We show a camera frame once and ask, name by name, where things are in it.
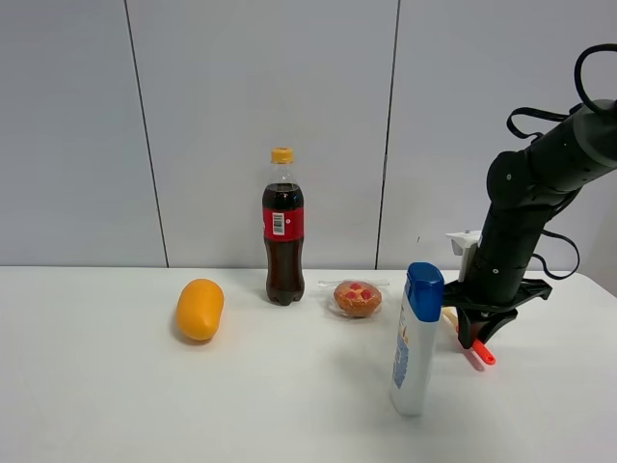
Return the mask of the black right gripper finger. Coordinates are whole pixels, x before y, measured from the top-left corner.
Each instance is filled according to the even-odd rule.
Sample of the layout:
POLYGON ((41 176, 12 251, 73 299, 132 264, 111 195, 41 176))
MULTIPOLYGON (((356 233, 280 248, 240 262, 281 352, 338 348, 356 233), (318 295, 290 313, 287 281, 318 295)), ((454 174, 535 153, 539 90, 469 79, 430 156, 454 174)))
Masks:
POLYGON ((477 338, 476 317, 474 311, 456 309, 458 323, 458 341, 465 349, 471 349, 477 338))

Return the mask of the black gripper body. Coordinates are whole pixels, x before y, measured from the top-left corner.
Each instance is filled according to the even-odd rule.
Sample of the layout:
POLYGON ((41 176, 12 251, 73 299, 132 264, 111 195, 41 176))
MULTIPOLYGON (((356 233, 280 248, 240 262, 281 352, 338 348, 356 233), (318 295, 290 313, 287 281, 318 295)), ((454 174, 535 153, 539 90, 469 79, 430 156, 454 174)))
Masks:
POLYGON ((444 287, 443 303, 452 306, 469 324, 509 322, 518 316, 517 308, 535 298, 547 300, 552 286, 544 280, 521 279, 520 274, 476 275, 444 287))

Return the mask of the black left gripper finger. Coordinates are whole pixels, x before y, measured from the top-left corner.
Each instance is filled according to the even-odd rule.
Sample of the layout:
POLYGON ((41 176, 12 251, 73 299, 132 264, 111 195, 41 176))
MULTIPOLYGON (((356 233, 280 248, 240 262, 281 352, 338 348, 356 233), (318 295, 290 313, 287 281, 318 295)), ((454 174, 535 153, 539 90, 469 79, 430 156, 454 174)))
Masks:
POLYGON ((488 313, 487 316, 481 315, 480 318, 474 322, 475 338, 483 344, 487 344, 494 334, 506 324, 514 321, 517 316, 517 311, 488 313))

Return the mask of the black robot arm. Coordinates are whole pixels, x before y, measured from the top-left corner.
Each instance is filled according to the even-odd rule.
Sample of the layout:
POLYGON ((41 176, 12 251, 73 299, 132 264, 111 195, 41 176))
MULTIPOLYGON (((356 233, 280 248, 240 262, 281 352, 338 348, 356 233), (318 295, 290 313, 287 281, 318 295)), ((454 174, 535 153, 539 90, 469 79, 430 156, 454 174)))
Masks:
POLYGON ((476 248, 465 253, 463 276, 444 288, 466 349, 488 341, 518 315, 519 306, 550 297, 551 286, 524 275, 546 224, 587 183, 616 169, 616 103, 583 103, 524 150, 504 151, 487 176, 490 207, 476 248))

